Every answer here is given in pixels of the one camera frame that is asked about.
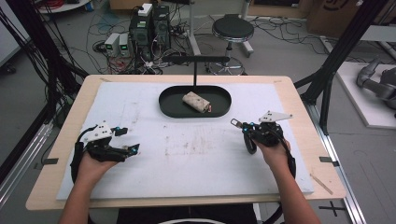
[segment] white board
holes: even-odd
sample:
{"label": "white board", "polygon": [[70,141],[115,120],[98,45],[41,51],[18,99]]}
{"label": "white board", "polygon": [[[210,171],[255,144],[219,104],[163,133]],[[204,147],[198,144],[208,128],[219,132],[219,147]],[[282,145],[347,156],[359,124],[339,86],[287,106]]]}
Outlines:
{"label": "white board", "polygon": [[[278,193],[262,153],[250,155],[242,131],[231,119],[258,122],[267,110],[283,112],[271,84],[221,84],[232,96],[230,111],[213,119],[172,119],[159,107],[163,83],[103,83],[81,131],[106,120],[111,128],[129,132],[113,137],[113,147],[139,143],[139,153],[109,170],[92,198],[156,198]],[[302,192],[313,185],[286,120],[279,122],[297,161],[297,183]],[[72,188],[70,166],[57,199]]]}
{"label": "white board", "polygon": [[[358,73],[366,65],[367,63],[343,63],[337,76],[367,127],[396,129],[396,110],[387,107],[372,91],[356,85]],[[379,82],[382,72],[393,67],[395,65],[379,64],[371,80]]]}

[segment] human hand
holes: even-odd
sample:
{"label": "human hand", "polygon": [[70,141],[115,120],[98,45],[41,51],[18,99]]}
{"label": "human hand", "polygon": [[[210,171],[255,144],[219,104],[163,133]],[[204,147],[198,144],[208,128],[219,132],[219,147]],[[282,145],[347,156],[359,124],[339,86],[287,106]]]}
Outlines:
{"label": "human hand", "polygon": [[[288,140],[283,139],[290,149],[290,143]],[[281,143],[278,143],[274,147],[266,147],[265,145],[257,142],[253,139],[253,142],[260,148],[262,151],[262,155],[264,156],[265,162],[269,165],[271,170],[288,170],[288,157],[286,154],[285,148],[282,146]]]}
{"label": "human hand", "polygon": [[105,172],[116,164],[116,161],[97,161],[88,152],[84,152],[78,167],[76,184],[93,188]]}

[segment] human arm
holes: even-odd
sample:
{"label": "human arm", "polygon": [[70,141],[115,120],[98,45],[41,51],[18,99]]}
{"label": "human arm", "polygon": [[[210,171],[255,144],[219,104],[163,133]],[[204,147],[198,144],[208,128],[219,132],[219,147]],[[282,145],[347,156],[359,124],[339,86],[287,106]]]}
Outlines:
{"label": "human arm", "polygon": [[281,144],[275,147],[266,147],[255,141],[262,151],[265,161],[274,174],[279,189],[285,222],[292,223],[320,223],[308,201],[294,180],[288,166],[288,158],[285,148]]}
{"label": "human arm", "polygon": [[116,164],[115,161],[97,161],[88,152],[84,153],[78,167],[76,183],[61,214],[60,224],[88,222],[91,192],[105,172]]}

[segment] gray robotic arm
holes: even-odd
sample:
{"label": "gray robotic arm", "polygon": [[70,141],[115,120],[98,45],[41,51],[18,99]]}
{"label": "gray robotic arm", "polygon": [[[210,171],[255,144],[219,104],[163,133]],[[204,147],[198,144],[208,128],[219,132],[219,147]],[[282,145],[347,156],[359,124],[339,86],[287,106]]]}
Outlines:
{"label": "gray robotic arm", "polygon": [[378,83],[372,81],[370,78],[375,73],[375,69],[379,63],[379,58],[375,58],[367,66],[363,67],[358,73],[356,84],[361,88],[372,91],[388,107],[396,109],[396,68],[385,70]]}

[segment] stool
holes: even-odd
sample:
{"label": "stool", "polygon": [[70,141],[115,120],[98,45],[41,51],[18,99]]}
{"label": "stool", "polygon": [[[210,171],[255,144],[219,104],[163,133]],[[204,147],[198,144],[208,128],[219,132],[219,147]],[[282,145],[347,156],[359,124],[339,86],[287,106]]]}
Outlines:
{"label": "stool", "polygon": [[213,23],[212,32],[214,36],[228,41],[225,56],[229,57],[230,61],[227,63],[210,63],[208,66],[209,72],[215,75],[221,75],[222,73],[242,75],[245,68],[239,60],[231,57],[232,45],[233,43],[248,41],[253,37],[253,25],[239,17],[225,16]]}

